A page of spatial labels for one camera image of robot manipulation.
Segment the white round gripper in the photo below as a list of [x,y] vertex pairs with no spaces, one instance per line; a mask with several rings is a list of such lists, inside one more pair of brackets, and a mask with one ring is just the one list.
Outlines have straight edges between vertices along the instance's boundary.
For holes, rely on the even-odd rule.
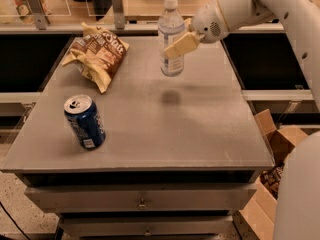
[[184,20],[187,32],[164,49],[164,55],[173,59],[196,50],[203,43],[215,43],[229,34],[229,29],[217,1],[211,1],[196,11],[193,18]]

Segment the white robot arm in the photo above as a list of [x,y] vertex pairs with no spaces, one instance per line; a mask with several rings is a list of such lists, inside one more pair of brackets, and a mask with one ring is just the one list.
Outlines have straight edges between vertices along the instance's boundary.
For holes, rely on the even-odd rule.
[[[164,49],[175,58],[235,30],[277,19],[300,68],[300,85],[320,106],[320,9],[312,0],[214,0],[199,9],[187,33]],[[320,240],[320,133],[315,132],[280,160],[273,240]]]

